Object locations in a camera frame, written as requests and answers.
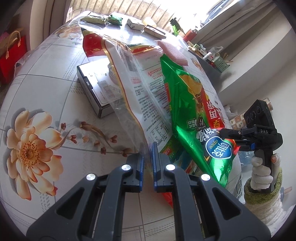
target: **red paper bag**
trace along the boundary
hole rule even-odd
[[[8,49],[11,37],[17,33],[18,42],[16,42],[10,49]],[[21,37],[19,31],[14,31],[10,34],[7,44],[6,54],[0,57],[0,82],[2,84],[8,84],[13,79],[13,73],[15,70],[15,63],[23,57],[27,52],[26,38]]]

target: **table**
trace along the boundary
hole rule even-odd
[[[88,62],[82,41],[77,19],[44,40],[0,110],[0,201],[24,234],[88,173],[108,174],[125,163],[123,150],[136,151],[115,113],[97,118],[77,79],[77,65]],[[123,241],[175,239],[173,210],[149,184],[145,172],[143,191],[126,195]]]

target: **human hand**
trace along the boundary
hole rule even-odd
[[[281,157],[278,153],[271,156],[271,162],[274,164],[274,177],[270,175],[271,170],[269,167],[263,166],[263,160],[260,157],[254,156],[251,160],[253,165],[251,188],[260,191],[261,189],[269,188],[274,179],[277,179],[279,174],[279,165],[281,163]]]

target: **chip bag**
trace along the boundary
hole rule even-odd
[[[234,140],[219,137],[219,130],[224,128],[223,118],[200,80],[166,55],[160,63],[174,136],[197,164],[195,175],[208,173],[225,187],[239,147]]]

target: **barcode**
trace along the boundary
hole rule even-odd
[[[137,67],[135,66],[134,62],[131,62],[130,57],[126,53],[124,53],[124,57],[126,58],[129,71],[137,72]]]
[[[104,95],[108,96],[109,98],[114,98],[115,95],[112,93],[112,90],[110,89],[108,83],[103,80],[99,83],[99,86],[101,87]]]

